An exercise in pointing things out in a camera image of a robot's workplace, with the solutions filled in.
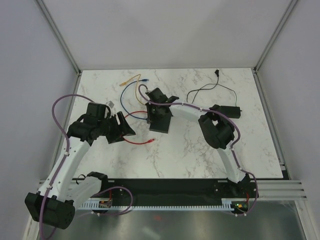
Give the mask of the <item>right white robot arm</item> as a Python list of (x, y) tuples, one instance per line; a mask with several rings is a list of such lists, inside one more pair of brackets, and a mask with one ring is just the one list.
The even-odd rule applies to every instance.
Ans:
[(250, 182), (249, 172), (244, 170), (237, 159), (234, 145), (240, 140), (240, 130), (231, 120), (226, 109), (229, 106), (214, 105), (208, 109), (175, 100), (172, 103), (148, 102), (147, 121), (149, 130), (167, 134), (171, 118), (177, 117), (199, 124), (206, 143), (216, 149), (226, 170), (229, 193), (241, 197)]

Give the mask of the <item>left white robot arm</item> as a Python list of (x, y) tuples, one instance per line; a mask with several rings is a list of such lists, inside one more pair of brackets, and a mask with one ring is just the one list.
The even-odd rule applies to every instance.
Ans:
[(32, 219), (64, 230), (71, 224), (76, 210), (90, 197), (105, 197), (110, 186), (104, 181), (108, 177), (103, 173), (92, 171), (82, 183), (70, 188), (77, 168), (99, 137), (113, 144), (135, 134), (121, 111), (113, 114), (108, 105), (88, 103), (86, 113), (68, 127), (65, 149), (49, 176), (37, 193), (29, 192), (24, 200)]

